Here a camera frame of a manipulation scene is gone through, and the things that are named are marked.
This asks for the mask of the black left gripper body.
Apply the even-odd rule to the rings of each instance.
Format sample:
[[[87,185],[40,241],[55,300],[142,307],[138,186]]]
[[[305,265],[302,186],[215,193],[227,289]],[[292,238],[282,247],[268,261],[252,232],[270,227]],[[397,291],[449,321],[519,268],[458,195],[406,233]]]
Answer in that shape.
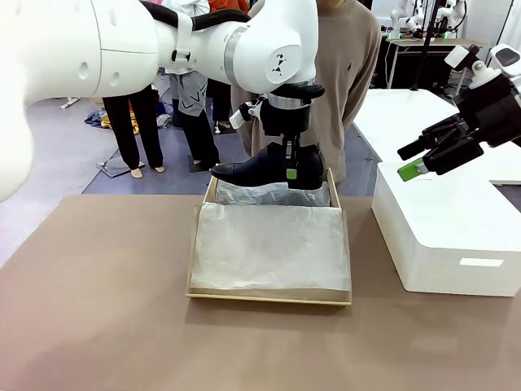
[[[264,100],[260,107],[260,122],[265,135],[278,137],[304,133],[310,124],[311,107],[281,109]]]

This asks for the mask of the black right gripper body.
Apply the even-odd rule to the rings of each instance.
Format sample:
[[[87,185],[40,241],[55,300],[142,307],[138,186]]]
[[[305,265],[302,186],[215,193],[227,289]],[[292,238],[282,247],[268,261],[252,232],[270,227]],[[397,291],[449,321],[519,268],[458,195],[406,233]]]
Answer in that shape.
[[[499,147],[520,137],[520,97],[503,74],[482,86],[464,90],[454,102],[478,142]]]

